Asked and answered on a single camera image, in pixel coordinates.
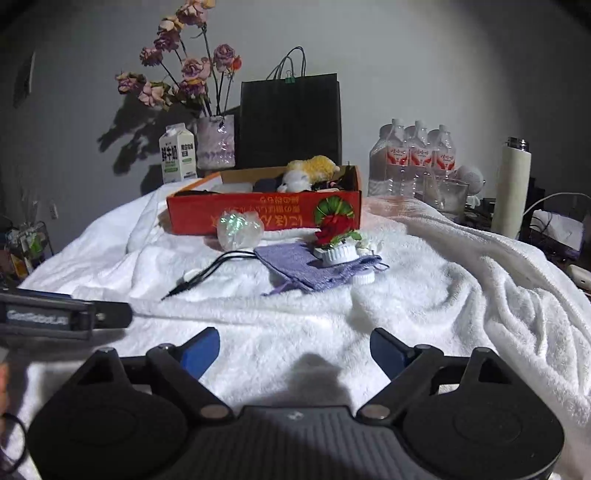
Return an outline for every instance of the bed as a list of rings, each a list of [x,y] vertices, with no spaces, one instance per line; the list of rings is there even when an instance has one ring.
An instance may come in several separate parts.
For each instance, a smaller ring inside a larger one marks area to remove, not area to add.
[[[383,327],[447,355],[494,349],[566,431],[554,477],[591,479],[591,303],[541,251],[455,225],[414,199],[365,199],[362,233],[384,243],[380,255],[390,267],[375,283],[264,296],[275,285],[272,274],[256,260],[233,260],[161,301],[184,272],[220,254],[213,238],[167,233],[172,191],[163,186],[107,213],[23,283],[127,301],[134,311],[125,332],[98,332],[89,343],[19,340],[9,357],[9,393],[11,411],[26,424],[96,348],[143,355],[207,326],[220,332],[222,349],[202,381],[236,411],[292,401],[355,411],[388,383],[368,348],[372,330]],[[312,232],[268,232],[264,244]],[[12,440],[9,453],[19,448]],[[20,473],[39,478],[30,460]]]

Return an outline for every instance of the red and white label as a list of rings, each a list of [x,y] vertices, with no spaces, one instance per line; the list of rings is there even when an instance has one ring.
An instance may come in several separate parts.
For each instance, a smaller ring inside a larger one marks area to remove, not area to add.
[[[388,147],[387,150],[388,163],[390,165],[408,165],[408,148]]]
[[[433,153],[427,148],[412,147],[410,149],[410,163],[417,167],[427,167],[431,165]]]
[[[436,153],[435,165],[442,170],[453,170],[456,166],[456,156],[446,153]]]

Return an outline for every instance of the plush toy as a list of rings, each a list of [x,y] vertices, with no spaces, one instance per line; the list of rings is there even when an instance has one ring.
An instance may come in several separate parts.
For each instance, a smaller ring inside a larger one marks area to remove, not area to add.
[[[330,180],[340,170],[324,155],[316,155],[309,160],[294,160],[287,164],[283,183],[277,189],[280,193],[298,193],[310,190],[313,183]]]

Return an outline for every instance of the white thermos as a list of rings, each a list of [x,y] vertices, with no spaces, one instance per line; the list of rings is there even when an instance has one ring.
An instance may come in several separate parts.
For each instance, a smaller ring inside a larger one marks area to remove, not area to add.
[[[529,143],[520,138],[510,137],[503,146],[501,168],[496,183],[496,203],[491,226],[493,232],[517,238],[530,183],[530,166]]]

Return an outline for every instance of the white milk carton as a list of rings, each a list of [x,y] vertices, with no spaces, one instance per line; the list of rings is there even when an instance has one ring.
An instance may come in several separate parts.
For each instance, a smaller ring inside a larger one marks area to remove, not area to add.
[[[160,137],[164,183],[197,178],[195,137],[185,124],[169,125]]]

